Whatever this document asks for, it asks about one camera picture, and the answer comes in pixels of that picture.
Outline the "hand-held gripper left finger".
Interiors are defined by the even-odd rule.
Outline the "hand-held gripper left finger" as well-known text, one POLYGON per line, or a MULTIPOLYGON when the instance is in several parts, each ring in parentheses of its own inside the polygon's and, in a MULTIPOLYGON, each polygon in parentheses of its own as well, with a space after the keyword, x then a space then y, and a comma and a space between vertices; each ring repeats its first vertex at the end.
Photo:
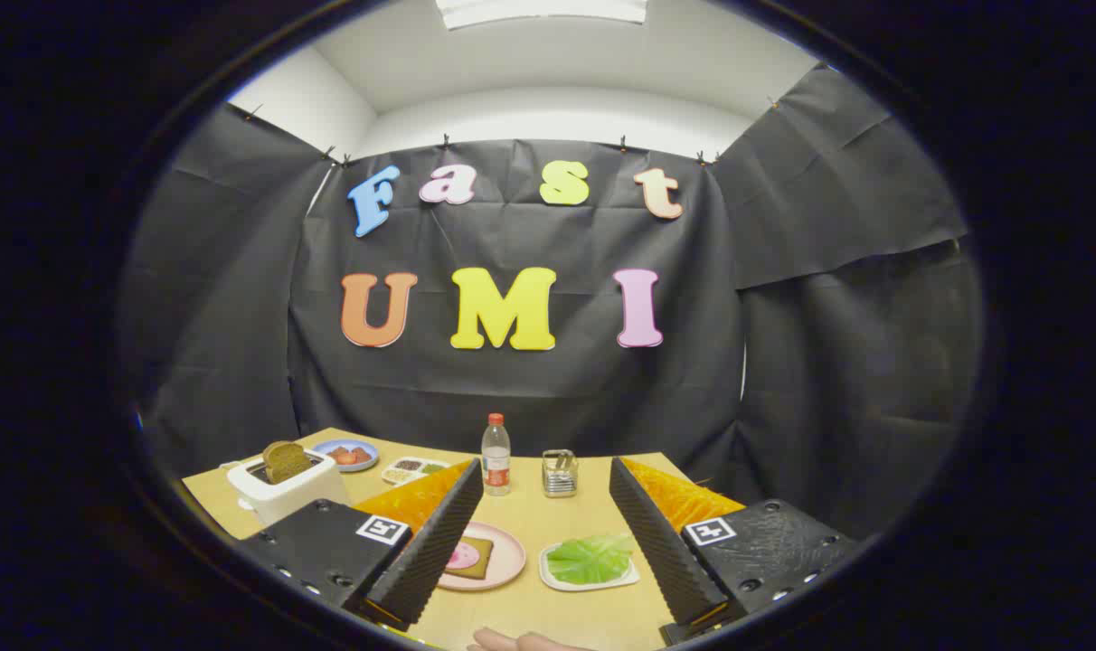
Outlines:
POLYGON ((483 495, 478 460, 351 507, 326 498, 238 542, 271 576, 357 617, 419 623, 483 495))

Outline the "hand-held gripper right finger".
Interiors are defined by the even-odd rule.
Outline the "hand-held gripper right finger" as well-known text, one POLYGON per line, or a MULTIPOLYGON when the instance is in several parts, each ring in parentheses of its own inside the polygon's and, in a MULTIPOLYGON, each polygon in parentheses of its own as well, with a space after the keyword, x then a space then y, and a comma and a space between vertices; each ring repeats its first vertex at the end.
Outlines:
POLYGON ((858 547, 784 500, 743 506, 629 458, 610 461, 609 493, 672 615, 667 646, 807 589, 858 547))

